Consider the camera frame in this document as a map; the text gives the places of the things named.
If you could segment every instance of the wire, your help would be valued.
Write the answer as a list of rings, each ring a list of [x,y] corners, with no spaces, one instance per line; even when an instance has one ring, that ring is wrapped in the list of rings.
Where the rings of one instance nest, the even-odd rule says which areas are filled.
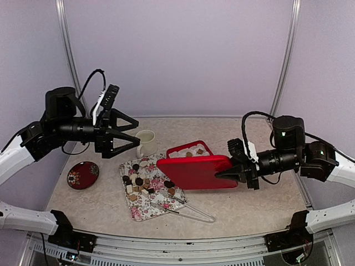
[[[248,112],[247,114],[245,114],[242,118],[242,135],[243,135],[243,140],[244,140],[244,145],[246,147],[246,152],[247,152],[247,156],[248,158],[250,159],[251,156],[250,156],[250,149],[249,149],[249,144],[248,144],[248,138],[246,136],[246,132],[245,132],[245,121],[246,119],[251,116],[251,115],[263,115],[263,116],[266,116],[267,118],[270,118],[270,119],[275,119],[274,116],[272,115],[269,115],[268,113],[266,112],[260,112],[260,111],[252,111],[252,112]]]
[[[94,109],[96,107],[96,104],[98,104],[98,103],[95,103],[94,106],[90,110],[90,117],[93,117],[93,112],[94,112]]]
[[[271,185],[277,185],[277,184],[279,183],[280,179],[281,179],[281,174],[282,174],[282,173],[283,173],[283,172],[280,172],[280,174],[278,175],[278,178],[277,178],[277,181],[276,181],[276,182],[271,182],[270,180],[266,179],[265,176],[261,176],[261,179],[263,179],[265,182],[267,182],[267,183],[269,183],[269,184],[271,184]]]
[[[77,252],[78,252],[78,258],[79,258],[79,255],[80,255],[79,248],[80,248],[80,240],[78,241],[78,249],[77,249]]]
[[[245,132],[245,121],[246,119],[251,116],[251,115],[263,115],[263,116],[266,116],[267,118],[270,118],[270,119],[275,119],[276,117],[272,116],[272,115],[269,115],[268,113],[265,113],[265,112],[260,112],[260,111],[252,111],[252,112],[248,112],[247,114],[245,114],[242,118],[242,136],[243,136],[243,140],[244,140],[244,144],[245,144],[245,148],[246,148],[246,152],[247,152],[247,156],[248,158],[250,159],[251,156],[250,156],[250,149],[249,149],[249,143],[248,143],[248,138],[246,136],[246,132]],[[344,154],[342,151],[338,150],[337,148],[334,147],[334,145],[330,144],[328,141],[325,141],[324,139],[320,138],[320,137],[317,137],[315,135],[312,135],[310,133],[306,133],[305,132],[305,135],[308,136],[308,137],[311,137],[312,139],[315,139],[315,140],[318,140],[320,142],[322,142],[323,144],[325,145],[328,145],[329,147],[331,147],[332,149],[334,149],[337,153],[339,153],[341,156],[343,156],[344,158],[348,159],[350,162],[353,162],[355,163],[355,159],[347,156],[346,154]],[[276,148],[274,146],[274,144],[272,143],[272,139],[273,139],[273,132],[271,133],[270,135],[270,144],[273,148]]]
[[[0,151],[0,154],[1,154],[2,152],[4,152],[4,150],[6,150],[6,148],[10,145],[10,143],[14,140],[15,137],[17,137],[17,136],[20,134],[20,132],[21,132],[22,130],[23,130],[23,129],[20,129],[19,131],[17,131],[17,132],[11,137],[11,139],[6,143],[5,147]]]
[[[44,242],[44,235],[43,235],[43,233],[41,233],[41,236],[42,236],[43,254],[44,254],[45,264],[46,264],[46,266],[49,266],[47,254],[46,254],[46,252],[45,252],[45,242]]]
[[[303,263],[303,262],[305,262],[306,260],[308,260],[309,257],[311,256],[312,251],[313,251],[313,246],[314,246],[313,241],[312,241],[311,243],[312,243],[312,245],[311,245],[311,248],[309,249],[309,251],[307,252],[307,257],[306,257],[304,260],[300,261],[301,263]]]
[[[66,155],[79,155],[79,154],[84,153],[84,152],[89,148],[90,143],[88,142],[88,145],[86,146],[86,148],[83,149],[81,152],[77,152],[76,154],[71,154],[70,152],[66,152],[66,151],[64,150],[64,146],[65,146],[65,144],[62,145],[62,152],[63,152],[64,154],[66,154]]]
[[[341,156],[345,157],[346,159],[348,159],[350,162],[355,163],[355,160],[349,156],[347,156],[346,154],[344,154],[343,152],[341,152],[340,150],[338,150],[337,148],[335,148],[332,144],[330,144],[328,141],[325,141],[324,139],[321,139],[320,137],[317,137],[315,135],[309,134],[309,133],[305,133],[305,135],[307,137],[311,137],[312,139],[318,140],[320,142],[322,142],[325,145],[330,146],[331,148],[333,148],[337,153],[339,153]]]
[[[80,100],[80,98],[83,96],[83,94],[84,94],[84,92],[85,92],[85,90],[86,90],[86,88],[87,88],[87,86],[88,86],[88,84],[89,84],[89,82],[90,82],[90,79],[91,79],[96,73],[100,73],[100,74],[102,75],[103,82],[104,82],[104,88],[103,88],[103,90],[106,89],[106,77],[105,77],[104,71],[103,71],[102,69],[99,69],[99,68],[98,68],[98,69],[95,69],[94,71],[91,72],[91,74],[89,75],[88,79],[86,80],[86,82],[85,82],[85,84],[84,84],[84,86],[83,86],[83,89],[82,89],[82,91],[81,91],[80,94],[79,94],[79,97],[78,97],[79,100]]]
[[[276,146],[272,143],[272,139],[273,139],[273,131],[271,131],[271,134],[270,134],[270,145],[271,147],[273,147],[274,149],[276,149]]]

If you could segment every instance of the metal tongs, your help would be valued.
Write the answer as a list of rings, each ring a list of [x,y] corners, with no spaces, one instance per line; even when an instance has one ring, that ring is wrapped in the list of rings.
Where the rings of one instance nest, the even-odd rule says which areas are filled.
[[[157,203],[154,203],[154,202],[151,202],[150,205],[152,205],[153,207],[155,208],[159,208],[159,209],[163,209],[167,212],[171,212],[173,214],[176,214],[176,215],[180,215],[180,216],[183,216],[183,217],[186,217],[186,218],[190,218],[190,219],[194,219],[194,220],[197,220],[197,221],[200,221],[200,222],[205,222],[205,223],[214,223],[216,221],[216,218],[209,215],[208,213],[206,212],[203,212],[201,211],[200,209],[197,209],[196,207],[186,203],[185,201],[183,201],[181,198],[177,198],[169,193],[166,193],[166,192],[163,192],[161,191],[160,192],[161,194],[163,194],[165,197],[170,197],[170,198],[173,198],[174,200],[180,202],[181,204],[183,204],[185,207],[193,210],[194,212],[197,212],[198,214],[206,217],[207,219],[203,219],[203,218],[200,218],[200,217],[197,217],[197,216],[192,216],[192,215],[189,215],[189,214],[184,214],[184,213],[181,213],[181,212],[177,212],[177,211],[173,211],[172,209],[167,209],[167,208],[164,208],[163,206],[157,204]]]

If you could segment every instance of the floral pattern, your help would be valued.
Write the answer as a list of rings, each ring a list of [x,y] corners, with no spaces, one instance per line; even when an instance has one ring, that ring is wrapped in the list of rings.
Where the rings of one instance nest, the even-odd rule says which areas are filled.
[[[67,177],[67,181],[68,183],[70,183],[71,185],[79,185],[80,184],[80,173],[79,172],[75,172],[75,171],[70,171]]]
[[[134,202],[132,202],[129,199],[128,194],[126,193],[126,200],[127,200],[128,207],[130,208],[131,217],[135,221],[140,222],[167,213],[162,209],[151,206],[150,205],[151,202],[157,203],[163,206],[164,208],[171,209],[173,211],[180,209],[184,206],[180,202],[177,202],[172,198],[165,197],[163,194],[159,193],[159,192],[167,193],[168,191],[168,189],[164,186],[164,181],[169,179],[156,166],[157,160],[163,158],[165,158],[164,154],[152,155],[152,156],[144,157],[142,159],[123,163],[119,167],[121,177],[124,175],[129,176],[132,173],[136,173],[136,171],[132,169],[132,166],[134,164],[136,163],[139,164],[142,161],[148,162],[148,164],[145,167],[139,168],[137,174],[144,173],[146,177],[150,179],[150,187],[154,188],[155,193],[149,194],[147,198],[142,196],[140,193],[137,193],[136,194],[137,200]],[[178,187],[175,187],[175,196],[181,198],[182,200],[185,200],[183,191]]]
[[[92,173],[93,175],[98,176],[99,175],[99,167],[95,164],[92,164],[90,167],[90,173]]]

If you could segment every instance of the red box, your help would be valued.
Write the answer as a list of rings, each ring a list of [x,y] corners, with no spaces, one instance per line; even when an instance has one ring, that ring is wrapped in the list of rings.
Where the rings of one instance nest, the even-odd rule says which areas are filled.
[[[197,144],[202,144],[210,156],[169,158],[172,152]],[[227,156],[213,155],[202,140],[168,149],[166,157],[156,163],[157,167],[183,190],[216,190],[238,186],[236,181],[215,177],[215,173],[231,168],[232,163]]]

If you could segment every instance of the red oval dish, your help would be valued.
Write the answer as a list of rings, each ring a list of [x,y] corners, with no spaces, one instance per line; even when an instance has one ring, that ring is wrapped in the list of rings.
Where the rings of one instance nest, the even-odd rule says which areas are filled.
[[[92,186],[99,177],[99,167],[93,162],[80,162],[70,169],[67,183],[76,190]]]

